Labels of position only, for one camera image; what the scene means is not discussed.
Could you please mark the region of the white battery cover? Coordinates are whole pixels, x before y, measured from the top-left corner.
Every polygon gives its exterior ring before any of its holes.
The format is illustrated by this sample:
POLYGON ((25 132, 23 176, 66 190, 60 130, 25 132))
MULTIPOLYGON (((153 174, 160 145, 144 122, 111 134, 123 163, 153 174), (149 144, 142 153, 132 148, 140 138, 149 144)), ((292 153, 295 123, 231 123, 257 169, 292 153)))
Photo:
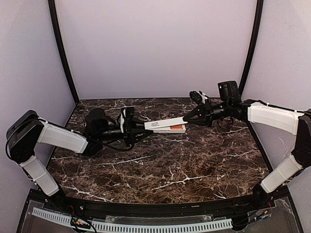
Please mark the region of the white battery cover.
POLYGON ((166 128, 170 126, 183 125, 183 124, 187 124, 187 122, 183 120, 183 117, 175 117, 175 118, 170 118, 170 119, 145 122, 144 128, 146 130, 153 130, 153 129, 159 129, 159 128, 166 128))

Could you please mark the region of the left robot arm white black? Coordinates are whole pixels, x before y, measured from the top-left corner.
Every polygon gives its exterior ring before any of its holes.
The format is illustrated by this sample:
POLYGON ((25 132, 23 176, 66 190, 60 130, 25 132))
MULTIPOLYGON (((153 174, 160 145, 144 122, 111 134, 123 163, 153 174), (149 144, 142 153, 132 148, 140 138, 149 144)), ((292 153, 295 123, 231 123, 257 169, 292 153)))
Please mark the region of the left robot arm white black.
POLYGON ((39 143, 64 148, 85 156, 93 156, 103 147, 123 140, 131 150, 140 140, 153 134, 144 122, 134 117, 134 108, 122 108, 117 120, 95 108, 85 117, 83 133, 69 130, 40 118, 36 111, 27 111, 6 133, 5 152, 17 163, 48 197, 61 195, 62 189, 35 155, 39 143))

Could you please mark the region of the white remote control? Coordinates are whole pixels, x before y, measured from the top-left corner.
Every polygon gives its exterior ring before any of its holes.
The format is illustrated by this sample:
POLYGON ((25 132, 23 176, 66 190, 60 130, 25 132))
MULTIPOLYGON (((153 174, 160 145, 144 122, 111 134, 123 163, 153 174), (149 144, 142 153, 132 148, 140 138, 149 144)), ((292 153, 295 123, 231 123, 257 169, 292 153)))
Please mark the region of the white remote control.
POLYGON ((163 134, 168 134, 168 133, 185 133, 186 132, 186 127, 184 124, 183 125, 183 130, 171 130, 170 126, 169 127, 162 127, 162 128, 156 128, 152 129, 154 133, 163 133, 163 134))

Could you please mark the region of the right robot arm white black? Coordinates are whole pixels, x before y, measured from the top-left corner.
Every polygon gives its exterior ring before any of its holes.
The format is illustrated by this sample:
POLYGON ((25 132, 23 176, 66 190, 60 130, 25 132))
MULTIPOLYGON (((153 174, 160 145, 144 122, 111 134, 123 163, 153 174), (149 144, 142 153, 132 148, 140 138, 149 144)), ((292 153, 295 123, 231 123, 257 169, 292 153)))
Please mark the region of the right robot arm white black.
POLYGON ((191 91, 190 98, 197 106, 183 117, 183 121, 199 126, 211 126, 213 121, 225 117, 244 122, 259 123, 274 127, 296 137, 290 155, 254 190, 255 193, 270 194, 283 183, 311 165, 311 112, 292 110, 264 103, 261 100, 241 99, 237 83, 218 83, 221 103, 213 103, 199 91, 191 91))

